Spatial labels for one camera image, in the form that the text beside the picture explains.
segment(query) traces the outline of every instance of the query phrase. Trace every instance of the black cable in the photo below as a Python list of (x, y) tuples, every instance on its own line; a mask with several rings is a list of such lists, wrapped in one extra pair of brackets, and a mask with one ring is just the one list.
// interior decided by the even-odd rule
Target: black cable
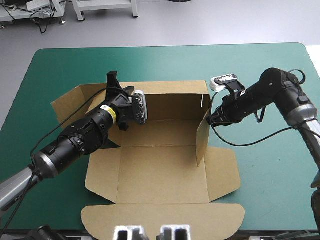
[[(211, 114), (211, 112), (212, 112), (212, 106), (213, 106), (213, 103), (214, 103), (215, 96), (216, 96), (217, 94), (218, 94), (218, 93), (216, 92), (216, 93), (213, 95), (213, 97), (212, 97), (211, 107), (210, 107), (210, 114)], [(273, 137), (273, 136), (275, 136), (275, 135), (277, 135), (277, 134), (280, 134), (280, 133), (282, 133), (282, 132), (284, 132), (284, 131), (288, 131), (288, 130), (294, 129), (294, 128), (296, 127), (296, 126), (291, 126), (291, 127), (287, 127), (287, 128), (281, 129), (281, 130), (279, 130), (279, 131), (276, 131), (276, 132), (272, 133), (272, 134), (269, 135), (269, 136), (266, 136), (266, 137), (264, 137), (264, 138), (262, 138), (262, 139), (260, 139), (260, 140), (258, 140), (258, 141), (255, 141), (255, 142), (251, 142), (251, 143), (247, 143), (247, 144), (235, 144), (235, 143), (232, 143), (232, 142), (229, 142), (229, 141), (225, 140), (222, 136), (220, 136), (220, 134), (217, 132), (217, 130), (215, 129), (215, 127), (214, 127), (214, 125), (213, 125), (213, 123), (212, 123), (211, 117), (209, 117), (209, 119), (210, 119), (210, 125), (211, 125), (214, 133), (217, 135), (217, 137), (218, 137), (221, 141), (223, 141), (224, 143), (226, 143), (226, 144), (228, 144), (228, 145), (231, 145), (231, 146), (234, 146), (234, 147), (248, 147), (248, 146), (252, 146), (252, 145), (261, 143), (261, 142), (263, 142), (263, 141), (265, 141), (265, 140), (267, 140), (267, 139), (269, 139), (269, 138), (271, 138), (271, 137)], [(221, 123), (221, 124), (232, 124), (232, 122), (220, 122), (220, 123)]]
[[(58, 126), (56, 126), (53, 130), (51, 130), (49, 133), (47, 133), (45, 136), (43, 136), (37, 143), (36, 145), (33, 147), (33, 149), (30, 151), (30, 157), (31, 157), (31, 161), (32, 161), (32, 165), (33, 167), (36, 167), (35, 165), (35, 160), (34, 160), (34, 151), (37, 149), (37, 147), (39, 146), (39, 144), (49, 135), (51, 135), (54, 131), (56, 131), (59, 127), (61, 127), (63, 124), (65, 124), (70, 118), (72, 118), (77, 112), (79, 112), (80, 109), (82, 109), (86, 104), (88, 104), (95, 96), (97, 96), (99, 93), (103, 92), (104, 90), (106, 90), (106, 88), (100, 89), (99, 91), (97, 91), (95, 94), (93, 94), (87, 101), (85, 101), (77, 110), (75, 110), (71, 115), (69, 115), (65, 120), (63, 120)], [(17, 211), (19, 210), (19, 207), (21, 206), (23, 200), (25, 199), (25, 196), (32, 184), (32, 181), (35, 177), (35, 172), (32, 173), (22, 195), (21, 198), (19, 199), (19, 202), (17, 203), (14, 211), (12, 212), (10, 218), (8, 219), (8, 221), (6, 222), (4, 228), (2, 229), (1, 233), (0, 233), (0, 239), (2, 238), (5, 230), (9, 227), (9, 224), (11, 223), (11, 221), (13, 220), (14, 216), (16, 215)]]
[(63, 124), (65, 124), (70, 118), (72, 118), (77, 112), (79, 112), (80, 109), (82, 109), (85, 105), (87, 105), (95, 96), (97, 96), (99, 93), (103, 92), (107, 88), (102, 88), (99, 91), (97, 91), (95, 94), (93, 94), (87, 101), (85, 101), (77, 110), (75, 110), (71, 115), (69, 115), (65, 120), (63, 120), (58, 126), (56, 126), (54, 129), (52, 129), (50, 132), (48, 132), (46, 135), (44, 135), (40, 140), (36, 143), (36, 145), (33, 147), (33, 149), (30, 152), (30, 157), (34, 162), (34, 151), (37, 149), (37, 147), (40, 145), (40, 143), (48, 136), (50, 136), (54, 131), (56, 131), (58, 128), (60, 128)]
[(303, 129), (303, 130), (305, 130), (305, 131), (307, 131), (309, 133), (312, 133), (313, 135), (317, 136), (318, 138), (320, 138), (320, 135), (318, 133), (316, 133), (316, 132), (314, 132), (314, 131), (312, 131), (310, 129), (307, 129), (307, 128), (303, 127), (303, 126), (300, 126), (298, 129)]
[(45, 29), (44, 29), (44, 30), (42, 30), (42, 28), (41, 28), (41, 26), (40, 26), (39, 23), (34, 22), (34, 23), (38, 26), (38, 28), (40, 29), (40, 33), (41, 33), (41, 34), (44, 34), (44, 33), (47, 31), (48, 25), (49, 25), (49, 23), (51, 22), (51, 19), (54, 17), (55, 13), (56, 13), (56, 9), (54, 9), (54, 10), (53, 10), (53, 13), (50, 14), (50, 17), (48, 18), (48, 20), (47, 20), (47, 22), (46, 22), (46, 25), (45, 25)]
[(3, 227), (3, 229), (2, 229), (2, 231), (0, 233), (0, 239), (4, 235), (5, 231), (9, 227), (9, 224), (14, 219), (14, 216), (16, 215), (17, 211), (19, 210), (19, 208), (20, 208), (23, 200), (25, 199), (25, 196), (26, 196), (26, 194), (27, 194), (27, 192), (28, 192), (28, 190), (29, 190), (29, 188), (30, 188), (30, 186), (32, 184), (32, 181), (33, 181), (34, 177), (35, 177), (35, 173), (32, 173), (32, 175), (31, 175), (31, 177), (30, 177), (30, 179), (29, 179), (29, 181), (28, 181), (28, 183), (27, 183), (27, 185), (26, 185), (26, 187), (25, 187), (25, 189), (24, 189), (24, 191), (23, 191), (23, 193), (21, 195), (21, 198), (19, 199), (19, 202), (17, 203), (17, 205), (16, 205), (15, 209), (13, 210), (10, 218), (8, 219), (8, 221), (6, 222), (5, 226)]

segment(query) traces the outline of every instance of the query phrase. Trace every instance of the open cardboard box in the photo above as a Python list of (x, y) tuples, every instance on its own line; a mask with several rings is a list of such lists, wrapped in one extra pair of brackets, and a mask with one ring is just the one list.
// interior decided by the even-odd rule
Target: open cardboard box
[[(241, 226), (239, 204), (210, 203), (240, 187), (235, 154), (208, 147), (205, 117), (210, 95), (205, 81), (123, 82), (146, 94), (148, 121), (127, 131), (113, 126), (109, 139), (121, 146), (91, 154), (85, 186), (116, 203), (87, 206), (87, 231), (112, 239), (115, 226), (142, 225), (155, 239), (162, 225), (190, 225), (195, 240), (227, 239)], [(106, 84), (80, 85), (52, 103), (61, 122)], [(65, 125), (105, 99), (98, 95)]]

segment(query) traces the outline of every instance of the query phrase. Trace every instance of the yellow label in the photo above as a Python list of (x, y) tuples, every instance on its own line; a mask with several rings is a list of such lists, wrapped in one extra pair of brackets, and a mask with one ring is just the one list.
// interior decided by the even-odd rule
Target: yellow label
[(117, 114), (111, 107), (109, 107), (107, 105), (102, 105), (100, 107), (100, 109), (107, 111), (111, 115), (111, 117), (113, 119), (113, 124), (115, 124), (117, 122)]

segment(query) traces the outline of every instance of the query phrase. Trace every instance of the green table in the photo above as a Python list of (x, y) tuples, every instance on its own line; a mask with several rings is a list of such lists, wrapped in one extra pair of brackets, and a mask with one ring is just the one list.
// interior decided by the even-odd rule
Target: green table
[[(307, 76), (303, 89), (320, 108), (319, 76), (299, 43), (39, 50), (0, 132), (0, 181), (25, 168), (30, 163), (30, 149), (57, 125), (50, 103), (77, 85), (105, 82), (109, 71), (118, 71), (121, 82), (209, 82), (213, 76), (234, 73), (249, 87), (270, 67), (303, 70)], [(221, 103), (223, 94), (217, 96), (215, 105)], [(258, 124), (250, 116), (240, 124), (217, 129), (232, 142), (248, 143), (286, 126), (271, 105), (263, 123)], [(59, 131), (44, 143), (58, 134)], [(210, 145), (229, 148), (213, 133)], [(317, 167), (297, 131), (284, 132), (255, 146), (232, 148), (242, 185), (216, 202), (244, 206), (246, 215), (241, 229), (316, 228), (310, 184)], [(83, 230), (81, 209), (110, 203), (86, 190), (88, 161), (88, 156), (83, 157), (56, 179), (33, 189), (10, 228), (32, 229), (49, 224), (53, 229)]]

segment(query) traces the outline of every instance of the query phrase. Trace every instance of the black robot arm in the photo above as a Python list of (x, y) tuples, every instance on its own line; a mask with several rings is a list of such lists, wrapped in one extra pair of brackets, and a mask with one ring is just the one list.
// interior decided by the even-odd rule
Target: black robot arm
[[(299, 71), (302, 74), (301, 81), (298, 80), (296, 75), (292, 74), (293, 71)], [(212, 90), (218, 92), (217, 90), (227, 89), (230, 94), (222, 99), (222, 105), (207, 118), (207, 121), (215, 128), (240, 123), (245, 117), (255, 114), (258, 122), (261, 122), (267, 105), (275, 103), (286, 123), (300, 132), (317, 167), (320, 169), (318, 111), (301, 89), (301, 84), (305, 80), (306, 76), (300, 70), (283, 71), (277, 68), (267, 69), (261, 75), (259, 81), (247, 89), (238, 82), (237, 76), (233, 74), (213, 78), (210, 83)], [(258, 118), (257, 111), (261, 109), (262, 117)], [(317, 227), (320, 230), (320, 173), (316, 175), (311, 187), (318, 189), (312, 196), (311, 205)]]
[(25, 195), (26, 189), (31, 189), (43, 179), (55, 178), (81, 156), (105, 146), (108, 131), (113, 125), (126, 131), (130, 121), (145, 124), (148, 119), (145, 95), (143, 91), (134, 91), (132, 86), (121, 88), (117, 72), (109, 72), (105, 100), (34, 154), (34, 165), (0, 184), (0, 218)]

